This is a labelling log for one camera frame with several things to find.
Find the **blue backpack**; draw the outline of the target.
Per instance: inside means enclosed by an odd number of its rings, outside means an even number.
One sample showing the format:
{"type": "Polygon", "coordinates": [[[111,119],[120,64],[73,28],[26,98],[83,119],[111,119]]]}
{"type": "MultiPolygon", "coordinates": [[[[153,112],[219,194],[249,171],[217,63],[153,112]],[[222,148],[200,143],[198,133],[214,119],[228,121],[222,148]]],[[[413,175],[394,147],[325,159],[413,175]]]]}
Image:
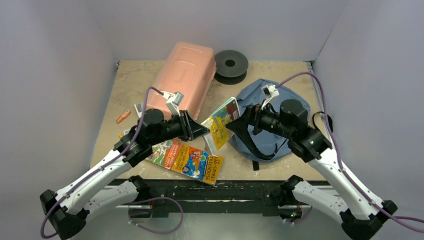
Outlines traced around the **blue backpack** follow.
{"type": "Polygon", "coordinates": [[[263,130],[247,139],[240,139],[234,133],[229,140],[230,144],[255,163],[254,170],[258,170],[259,163],[274,162],[288,154],[294,154],[305,163],[321,159],[325,150],[332,149],[332,144],[316,126],[309,125],[311,107],[293,90],[279,86],[275,81],[260,78],[236,96],[240,116],[249,106],[262,105],[265,94],[261,87],[265,85],[275,85],[279,91],[279,96],[268,105],[272,105],[279,114],[281,134],[263,130]]]}

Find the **yellow illustrated book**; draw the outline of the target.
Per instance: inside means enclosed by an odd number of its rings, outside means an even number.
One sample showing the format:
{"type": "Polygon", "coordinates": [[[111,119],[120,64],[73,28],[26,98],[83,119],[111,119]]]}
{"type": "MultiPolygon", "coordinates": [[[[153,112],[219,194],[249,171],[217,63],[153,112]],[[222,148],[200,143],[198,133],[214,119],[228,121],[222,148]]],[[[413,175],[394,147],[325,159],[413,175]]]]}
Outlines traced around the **yellow illustrated book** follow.
{"type": "Polygon", "coordinates": [[[209,129],[209,133],[203,136],[203,140],[210,154],[217,155],[223,145],[234,135],[226,128],[226,124],[239,117],[238,101],[235,97],[230,97],[202,122],[202,125],[209,129]]]}

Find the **130-Storey Treehouse orange book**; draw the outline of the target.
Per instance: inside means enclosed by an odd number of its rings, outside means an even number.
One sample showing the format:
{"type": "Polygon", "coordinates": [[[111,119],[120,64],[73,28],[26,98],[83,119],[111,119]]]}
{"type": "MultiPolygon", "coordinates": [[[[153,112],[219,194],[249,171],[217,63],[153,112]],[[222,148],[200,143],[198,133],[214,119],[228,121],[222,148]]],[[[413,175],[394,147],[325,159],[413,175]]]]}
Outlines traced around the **130-Storey Treehouse orange book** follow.
{"type": "Polygon", "coordinates": [[[197,181],[214,186],[223,165],[224,158],[198,148],[182,145],[171,168],[197,181]]]}

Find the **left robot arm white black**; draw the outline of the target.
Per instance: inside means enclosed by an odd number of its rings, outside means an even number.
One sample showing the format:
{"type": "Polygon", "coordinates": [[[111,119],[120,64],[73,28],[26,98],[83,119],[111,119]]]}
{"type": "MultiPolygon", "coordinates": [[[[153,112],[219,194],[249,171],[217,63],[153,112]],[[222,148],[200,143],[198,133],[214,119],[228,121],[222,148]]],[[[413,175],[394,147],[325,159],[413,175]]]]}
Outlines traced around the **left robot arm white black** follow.
{"type": "Polygon", "coordinates": [[[94,167],[69,185],[56,191],[47,189],[40,195],[45,215],[40,236],[68,240],[88,221],[109,209],[132,202],[142,205],[154,201],[150,187],[139,175],[131,176],[112,189],[105,187],[147,159],[154,145],[175,138],[189,142],[209,132],[207,127],[192,119],[187,110],[179,110],[166,120],[161,110],[148,109],[94,167]]]}

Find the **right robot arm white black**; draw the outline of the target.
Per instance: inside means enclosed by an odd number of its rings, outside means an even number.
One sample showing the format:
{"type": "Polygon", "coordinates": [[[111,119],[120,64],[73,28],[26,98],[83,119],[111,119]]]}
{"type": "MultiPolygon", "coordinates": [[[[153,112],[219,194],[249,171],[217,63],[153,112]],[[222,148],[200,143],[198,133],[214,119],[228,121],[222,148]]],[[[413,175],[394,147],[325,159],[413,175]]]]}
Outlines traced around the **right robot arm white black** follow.
{"type": "Polygon", "coordinates": [[[331,142],[308,124],[308,112],[300,101],[284,100],[279,112],[272,105],[249,105],[243,114],[226,124],[257,158],[269,161],[272,155],[262,153],[252,135],[261,131],[287,139],[291,152],[316,169],[336,191],[336,195],[317,189],[293,175],[281,185],[280,205],[295,201],[309,204],[341,225],[353,240],[369,240],[397,210],[391,200],[382,200],[368,190],[337,159],[331,142]]]}

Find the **orange green Treehouse book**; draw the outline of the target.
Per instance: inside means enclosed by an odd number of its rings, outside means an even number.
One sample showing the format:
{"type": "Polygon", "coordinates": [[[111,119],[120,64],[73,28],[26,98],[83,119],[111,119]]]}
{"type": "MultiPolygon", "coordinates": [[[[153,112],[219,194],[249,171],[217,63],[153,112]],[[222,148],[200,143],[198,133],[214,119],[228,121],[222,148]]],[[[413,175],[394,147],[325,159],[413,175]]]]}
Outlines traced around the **orange green Treehouse book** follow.
{"type": "Polygon", "coordinates": [[[177,140],[166,140],[152,146],[152,154],[147,161],[170,170],[181,150],[182,144],[177,140]]]}

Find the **black filament spool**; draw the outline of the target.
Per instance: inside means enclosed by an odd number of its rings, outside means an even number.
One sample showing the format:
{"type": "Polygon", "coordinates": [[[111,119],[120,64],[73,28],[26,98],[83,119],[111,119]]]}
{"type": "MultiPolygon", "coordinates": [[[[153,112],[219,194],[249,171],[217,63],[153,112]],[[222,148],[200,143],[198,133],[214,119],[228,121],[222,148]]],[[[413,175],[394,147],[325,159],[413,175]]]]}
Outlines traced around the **black filament spool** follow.
{"type": "Polygon", "coordinates": [[[214,79],[224,85],[241,83],[247,75],[249,61],[236,50],[223,50],[214,56],[216,71],[214,79]]]}

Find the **pink translucent plastic box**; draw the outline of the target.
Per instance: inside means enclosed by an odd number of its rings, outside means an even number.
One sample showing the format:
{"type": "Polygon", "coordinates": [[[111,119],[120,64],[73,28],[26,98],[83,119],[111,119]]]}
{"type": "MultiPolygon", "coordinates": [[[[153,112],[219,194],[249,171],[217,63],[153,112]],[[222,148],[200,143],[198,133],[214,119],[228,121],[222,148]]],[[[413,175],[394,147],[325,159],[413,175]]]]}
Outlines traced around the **pink translucent plastic box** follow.
{"type": "Polygon", "coordinates": [[[168,93],[180,92],[178,108],[197,120],[216,72],[214,50],[187,42],[177,42],[152,86],[168,93]]]}

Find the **small red white box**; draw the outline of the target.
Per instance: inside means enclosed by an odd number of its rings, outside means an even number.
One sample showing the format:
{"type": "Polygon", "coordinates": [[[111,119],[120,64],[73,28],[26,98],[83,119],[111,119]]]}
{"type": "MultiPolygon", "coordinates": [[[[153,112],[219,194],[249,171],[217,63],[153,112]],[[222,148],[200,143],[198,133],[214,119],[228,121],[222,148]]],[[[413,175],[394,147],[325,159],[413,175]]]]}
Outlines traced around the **small red white box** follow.
{"type": "Polygon", "coordinates": [[[124,131],[123,131],[123,136],[124,136],[124,135],[127,135],[130,131],[131,131],[131,129],[130,129],[130,128],[128,128],[128,129],[126,129],[126,130],[124,130],[124,131]]]}

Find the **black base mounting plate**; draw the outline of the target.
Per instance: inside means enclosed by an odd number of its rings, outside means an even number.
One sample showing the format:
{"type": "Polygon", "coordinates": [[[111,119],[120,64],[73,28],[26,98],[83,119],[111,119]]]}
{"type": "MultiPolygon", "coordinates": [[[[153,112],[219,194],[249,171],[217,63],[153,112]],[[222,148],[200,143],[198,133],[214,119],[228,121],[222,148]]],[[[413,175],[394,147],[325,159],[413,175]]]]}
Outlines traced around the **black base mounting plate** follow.
{"type": "Polygon", "coordinates": [[[215,185],[196,180],[143,179],[131,177],[140,190],[136,201],[153,198],[153,202],[130,207],[136,218],[166,218],[170,213],[261,214],[279,216],[287,221],[303,215],[302,205],[287,197],[275,180],[218,180],[215,185]]]}

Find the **aluminium frame rail right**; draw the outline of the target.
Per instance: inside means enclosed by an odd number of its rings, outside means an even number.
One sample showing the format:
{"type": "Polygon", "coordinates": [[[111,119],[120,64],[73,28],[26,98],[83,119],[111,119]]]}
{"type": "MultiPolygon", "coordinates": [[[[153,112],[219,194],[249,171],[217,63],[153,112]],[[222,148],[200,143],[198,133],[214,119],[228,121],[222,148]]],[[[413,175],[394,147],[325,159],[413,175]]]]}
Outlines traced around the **aluminium frame rail right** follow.
{"type": "Polygon", "coordinates": [[[345,169],[343,167],[341,155],[339,153],[339,146],[338,146],[338,144],[337,144],[337,142],[336,142],[336,140],[334,138],[334,131],[331,130],[331,128],[330,128],[330,122],[328,120],[328,116],[329,115],[328,115],[328,111],[327,111],[327,102],[326,102],[326,98],[325,98],[325,93],[324,93],[324,88],[323,88],[323,85],[322,85],[322,81],[319,80],[319,78],[314,74],[312,62],[311,61],[306,61],[305,63],[306,63],[307,69],[308,69],[311,77],[315,80],[315,82],[317,84],[317,87],[319,89],[319,92],[320,92],[319,95],[320,95],[320,98],[321,98],[321,100],[319,100],[319,102],[322,105],[322,111],[324,112],[324,117],[323,117],[324,120],[323,121],[325,122],[325,126],[326,126],[327,132],[329,134],[330,141],[334,145],[334,149],[335,149],[335,152],[336,152],[336,161],[337,161],[338,168],[340,169],[341,172],[343,172],[345,169]]]}

